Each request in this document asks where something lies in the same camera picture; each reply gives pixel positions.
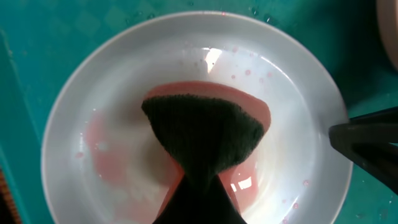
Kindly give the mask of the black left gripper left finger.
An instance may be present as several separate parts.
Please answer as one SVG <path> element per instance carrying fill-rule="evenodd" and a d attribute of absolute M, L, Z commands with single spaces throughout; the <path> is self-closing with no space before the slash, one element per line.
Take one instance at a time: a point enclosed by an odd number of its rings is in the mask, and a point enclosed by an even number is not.
<path fill-rule="evenodd" d="M 170 200 L 153 224 L 187 224 L 197 211 L 197 195 L 186 176 L 183 176 Z"/>

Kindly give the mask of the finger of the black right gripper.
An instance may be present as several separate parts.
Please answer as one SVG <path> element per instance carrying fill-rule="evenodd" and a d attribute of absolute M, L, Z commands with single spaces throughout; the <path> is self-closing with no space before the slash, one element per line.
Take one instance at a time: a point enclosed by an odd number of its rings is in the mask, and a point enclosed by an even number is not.
<path fill-rule="evenodd" d="M 397 107 L 329 128 L 331 146 L 397 193 Z"/>

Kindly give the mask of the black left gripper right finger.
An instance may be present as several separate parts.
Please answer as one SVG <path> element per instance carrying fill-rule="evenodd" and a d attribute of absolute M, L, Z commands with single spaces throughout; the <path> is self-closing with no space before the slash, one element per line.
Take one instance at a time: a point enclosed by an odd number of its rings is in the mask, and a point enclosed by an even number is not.
<path fill-rule="evenodd" d="M 246 224 L 235 209 L 220 178 L 214 176 L 206 191 L 197 195 L 194 209 L 197 224 Z"/>

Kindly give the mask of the green and pink sponge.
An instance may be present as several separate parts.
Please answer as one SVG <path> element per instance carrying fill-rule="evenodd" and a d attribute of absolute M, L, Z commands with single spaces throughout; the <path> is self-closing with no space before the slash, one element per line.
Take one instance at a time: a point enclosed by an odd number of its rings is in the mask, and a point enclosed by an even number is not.
<path fill-rule="evenodd" d="M 196 195 L 207 190 L 214 176 L 243 163 L 271 125 L 264 101 L 213 82 L 157 86 L 141 108 Z"/>

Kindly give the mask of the light blue plate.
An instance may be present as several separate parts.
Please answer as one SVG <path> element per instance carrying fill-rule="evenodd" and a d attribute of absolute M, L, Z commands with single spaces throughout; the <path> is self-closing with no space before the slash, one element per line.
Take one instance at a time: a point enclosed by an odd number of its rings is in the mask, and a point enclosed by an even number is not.
<path fill-rule="evenodd" d="M 184 12 L 136 25 L 93 52 L 60 92 L 42 143 L 55 223 L 152 223 L 179 178 L 141 110 L 155 86 L 228 85 L 264 102 L 271 126 L 222 176 L 248 223 L 333 223 L 352 163 L 328 130 L 347 121 L 339 90 L 300 43 L 263 22 Z"/>

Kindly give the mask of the pink white plate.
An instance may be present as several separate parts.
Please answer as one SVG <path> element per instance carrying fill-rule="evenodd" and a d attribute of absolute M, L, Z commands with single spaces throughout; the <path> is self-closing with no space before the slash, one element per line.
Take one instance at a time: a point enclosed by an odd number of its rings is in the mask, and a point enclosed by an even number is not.
<path fill-rule="evenodd" d="M 397 0 L 377 0 L 376 11 L 382 44 L 397 70 Z"/>

